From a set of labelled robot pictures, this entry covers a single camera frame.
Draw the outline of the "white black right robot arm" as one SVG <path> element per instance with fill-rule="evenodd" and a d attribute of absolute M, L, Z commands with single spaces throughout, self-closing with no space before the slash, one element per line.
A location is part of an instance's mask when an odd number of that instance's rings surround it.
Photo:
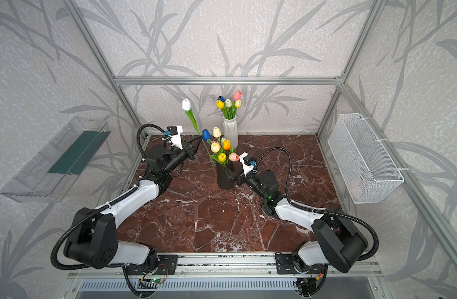
<path fill-rule="evenodd" d="M 316 265 L 332 265 L 346 273 L 357 262 L 372 257 L 379 248 L 374 229 L 366 222 L 347 215 L 338 206 L 316 209 L 297 203 L 288 194 L 279 191 L 275 174 L 258 172 L 258 162 L 248 153 L 229 155 L 230 161 L 239 161 L 243 171 L 227 170 L 230 180 L 241 186 L 247 184 L 262 199 L 265 214 L 295 223 L 309 229 L 316 240 L 301 244 L 292 252 L 293 268 L 301 274 Z"/>

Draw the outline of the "black cylindrical vase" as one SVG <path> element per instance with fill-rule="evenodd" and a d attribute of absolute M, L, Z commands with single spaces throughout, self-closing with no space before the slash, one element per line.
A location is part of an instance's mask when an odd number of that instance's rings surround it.
<path fill-rule="evenodd" d="M 234 172 L 234 162 L 228 161 L 228 164 L 216 163 L 217 184 L 220 189 L 229 190 L 234 187 L 234 182 L 230 179 L 228 172 Z"/>

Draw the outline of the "pink tulip flower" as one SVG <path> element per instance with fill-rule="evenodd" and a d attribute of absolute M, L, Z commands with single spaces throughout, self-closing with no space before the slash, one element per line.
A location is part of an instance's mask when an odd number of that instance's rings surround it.
<path fill-rule="evenodd" d="M 238 91 L 233 96 L 233 105 L 232 105 L 231 110 L 230 110 L 232 118 L 235 118 L 237 116 L 237 109 L 238 108 L 235 107 L 235 101 L 236 100 L 241 100 L 241 97 L 242 97 L 242 92 L 241 91 Z"/>

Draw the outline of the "tulip bouquet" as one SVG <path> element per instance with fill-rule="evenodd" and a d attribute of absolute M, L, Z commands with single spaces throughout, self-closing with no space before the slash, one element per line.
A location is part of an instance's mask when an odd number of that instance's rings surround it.
<path fill-rule="evenodd" d="M 235 149 L 232 148 L 229 140 L 222 138 L 217 142 L 220 143 L 222 149 L 217 154 L 213 153 L 213 155 L 210 156 L 215 162 L 224 165 L 228 164 L 228 161 L 239 161 L 239 155 L 235 152 Z"/>

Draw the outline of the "light blue tulip flower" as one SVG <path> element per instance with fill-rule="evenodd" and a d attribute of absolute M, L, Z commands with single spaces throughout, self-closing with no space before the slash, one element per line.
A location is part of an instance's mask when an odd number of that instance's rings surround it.
<path fill-rule="evenodd" d="M 193 111 L 192 111 L 192 106 L 190 104 L 190 101 L 188 98 L 185 98 L 183 101 L 182 101 L 182 109 L 185 111 L 186 115 L 189 117 L 189 119 L 191 120 L 192 124 L 193 124 L 193 127 L 195 128 L 195 130 L 197 131 L 197 133 L 202 136 L 202 133 L 200 132 L 199 128 L 198 128 L 198 124 L 197 124 L 197 121 L 194 117 L 194 114 L 193 114 Z M 207 154 L 210 154 L 209 153 L 209 150 L 207 148 L 207 145 L 205 144 L 205 142 L 203 142 L 204 144 L 204 147 L 206 149 L 206 152 Z M 215 167 L 215 162 L 209 157 L 209 160 L 212 164 L 213 167 Z"/>

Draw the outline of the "white orange tulip flower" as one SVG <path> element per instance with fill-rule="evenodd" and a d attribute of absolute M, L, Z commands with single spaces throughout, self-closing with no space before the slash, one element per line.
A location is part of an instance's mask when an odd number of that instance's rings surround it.
<path fill-rule="evenodd" d="M 222 147 L 219 142 L 212 142 L 210 149 L 213 153 L 217 154 L 222 149 Z"/>

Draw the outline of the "white ribbed ceramic vase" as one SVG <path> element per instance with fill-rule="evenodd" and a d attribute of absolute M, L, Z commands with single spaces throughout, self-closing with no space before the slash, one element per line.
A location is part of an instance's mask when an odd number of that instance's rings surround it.
<path fill-rule="evenodd" d="M 233 149 L 238 147 L 238 123 L 236 118 L 223 118 L 224 137 L 231 143 Z"/>

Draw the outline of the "bright yellow tulip flower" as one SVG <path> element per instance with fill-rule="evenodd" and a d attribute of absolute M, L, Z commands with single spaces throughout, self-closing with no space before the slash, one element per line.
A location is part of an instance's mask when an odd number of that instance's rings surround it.
<path fill-rule="evenodd" d="M 222 113 L 223 113 L 223 117 L 228 119 L 228 108 L 225 106 L 225 102 L 221 101 L 221 100 L 217 100 L 216 102 L 216 105 L 219 109 L 221 109 Z"/>

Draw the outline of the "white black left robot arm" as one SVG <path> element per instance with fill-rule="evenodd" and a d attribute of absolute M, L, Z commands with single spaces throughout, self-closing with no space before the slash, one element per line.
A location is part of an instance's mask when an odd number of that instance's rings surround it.
<path fill-rule="evenodd" d="M 131 189 L 97 208 L 82 208 L 76 213 L 72 226 L 51 252 L 53 266 L 60 270 L 78 270 L 145 264 L 151 248 L 118 240 L 117 228 L 168 189 L 173 180 L 172 171 L 186 159 L 194 159 L 201 142 L 202 137 L 193 137 L 182 141 L 180 148 L 168 150 L 162 144 L 152 147 L 146 158 L 146 171 Z"/>

